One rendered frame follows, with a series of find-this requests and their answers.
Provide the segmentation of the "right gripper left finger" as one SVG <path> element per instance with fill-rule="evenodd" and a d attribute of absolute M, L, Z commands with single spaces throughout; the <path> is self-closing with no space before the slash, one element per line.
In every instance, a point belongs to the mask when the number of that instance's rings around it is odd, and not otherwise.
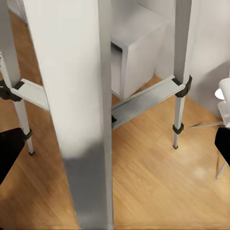
<path fill-rule="evenodd" d="M 9 173 L 25 144 L 21 128 L 0 133 L 0 185 Z"/>

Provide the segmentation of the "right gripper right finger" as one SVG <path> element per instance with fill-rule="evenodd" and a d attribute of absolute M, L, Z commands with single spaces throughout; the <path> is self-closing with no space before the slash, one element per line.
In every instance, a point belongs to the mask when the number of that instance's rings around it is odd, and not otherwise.
<path fill-rule="evenodd" d="M 228 165 L 230 165 L 230 129 L 218 128 L 214 145 L 216 145 Z"/>

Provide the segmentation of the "camera tripod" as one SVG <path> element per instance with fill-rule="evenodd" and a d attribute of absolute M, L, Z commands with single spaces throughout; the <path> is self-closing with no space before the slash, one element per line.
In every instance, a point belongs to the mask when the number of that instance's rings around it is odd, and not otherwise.
<path fill-rule="evenodd" d="M 24 99 L 49 111 L 80 230 L 114 230 L 112 129 L 175 95 L 184 129 L 202 0 L 175 0 L 174 75 L 111 104 L 111 0 L 22 0 L 43 87 L 21 78 L 7 0 L 0 0 L 0 96 L 13 100 L 34 154 Z"/>

